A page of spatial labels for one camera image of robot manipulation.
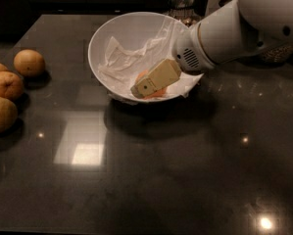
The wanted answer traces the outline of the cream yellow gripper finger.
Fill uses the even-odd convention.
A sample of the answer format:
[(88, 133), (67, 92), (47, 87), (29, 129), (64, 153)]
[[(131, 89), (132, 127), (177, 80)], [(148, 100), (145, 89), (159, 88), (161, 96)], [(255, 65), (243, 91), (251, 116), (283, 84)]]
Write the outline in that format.
[(145, 99), (179, 81), (180, 75), (181, 68), (177, 61), (164, 59), (138, 75), (130, 91), (134, 97)]

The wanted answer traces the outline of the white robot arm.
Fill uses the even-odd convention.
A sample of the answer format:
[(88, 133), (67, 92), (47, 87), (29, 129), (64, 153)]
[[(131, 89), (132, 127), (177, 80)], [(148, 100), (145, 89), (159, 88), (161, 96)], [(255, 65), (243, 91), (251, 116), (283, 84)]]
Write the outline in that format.
[(241, 57), (293, 44), (293, 0), (231, 0), (174, 41), (172, 58), (159, 62), (131, 87), (137, 98), (180, 79)]

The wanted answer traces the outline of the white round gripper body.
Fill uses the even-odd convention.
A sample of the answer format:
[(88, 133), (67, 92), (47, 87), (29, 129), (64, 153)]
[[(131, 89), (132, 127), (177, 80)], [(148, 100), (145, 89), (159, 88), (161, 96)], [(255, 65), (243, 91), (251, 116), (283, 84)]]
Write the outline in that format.
[(204, 72), (216, 66), (204, 51), (200, 26), (199, 23), (192, 25), (173, 43), (171, 53), (184, 72)]

